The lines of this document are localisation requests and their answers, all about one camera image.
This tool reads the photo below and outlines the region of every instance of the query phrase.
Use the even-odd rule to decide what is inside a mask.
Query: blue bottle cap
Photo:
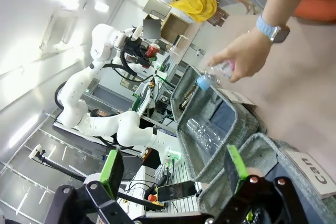
[[[207,90],[211,86],[211,82],[207,78],[204,78],[203,76],[200,76],[196,80],[196,82],[202,90]]]

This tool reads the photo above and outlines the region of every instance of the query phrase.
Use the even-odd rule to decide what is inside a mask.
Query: watch face
[[[289,28],[281,29],[277,32],[276,36],[274,37],[273,43],[282,43],[285,41],[289,34]]]

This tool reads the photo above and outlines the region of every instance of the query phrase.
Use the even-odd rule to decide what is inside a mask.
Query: hand
[[[208,65],[214,66],[225,60],[234,60],[235,70],[230,78],[236,82],[243,77],[251,77],[264,66],[272,43],[258,28],[236,38],[217,55],[211,57]]]

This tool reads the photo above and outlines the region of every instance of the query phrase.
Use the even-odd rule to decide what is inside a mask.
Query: yellow bag
[[[179,0],[170,4],[197,22],[211,18],[217,11],[216,0]]]

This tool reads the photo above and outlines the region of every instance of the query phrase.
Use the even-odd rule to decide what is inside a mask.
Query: watch strap
[[[271,39],[276,26],[271,26],[266,21],[263,20],[262,16],[260,15],[257,20],[257,27],[260,31],[262,31],[269,39]]]

